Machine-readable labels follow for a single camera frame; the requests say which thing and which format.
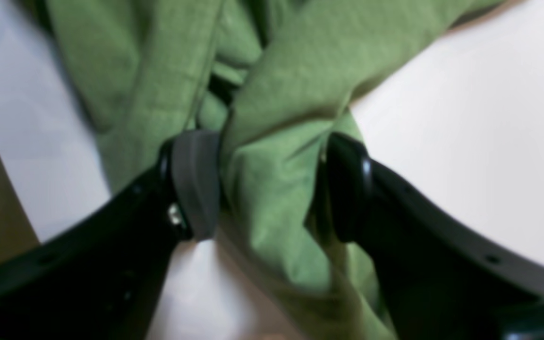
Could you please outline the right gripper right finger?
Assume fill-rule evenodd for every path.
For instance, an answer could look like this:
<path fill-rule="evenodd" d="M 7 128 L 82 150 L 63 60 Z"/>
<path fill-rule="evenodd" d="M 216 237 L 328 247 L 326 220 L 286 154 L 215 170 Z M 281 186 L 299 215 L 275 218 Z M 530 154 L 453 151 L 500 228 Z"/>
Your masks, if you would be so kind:
<path fill-rule="evenodd" d="M 544 265 L 490 241 L 369 157 L 328 137 L 338 239 L 371 257 L 400 340 L 544 340 Z"/>

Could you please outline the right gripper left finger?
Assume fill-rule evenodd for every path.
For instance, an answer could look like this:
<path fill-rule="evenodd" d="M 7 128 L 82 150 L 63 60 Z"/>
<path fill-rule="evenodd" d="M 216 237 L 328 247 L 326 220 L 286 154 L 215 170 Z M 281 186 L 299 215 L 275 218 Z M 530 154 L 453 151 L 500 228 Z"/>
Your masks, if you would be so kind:
<path fill-rule="evenodd" d="M 220 134 L 170 138 L 91 216 L 0 264 L 0 340 L 142 340 L 174 249 L 214 237 Z"/>

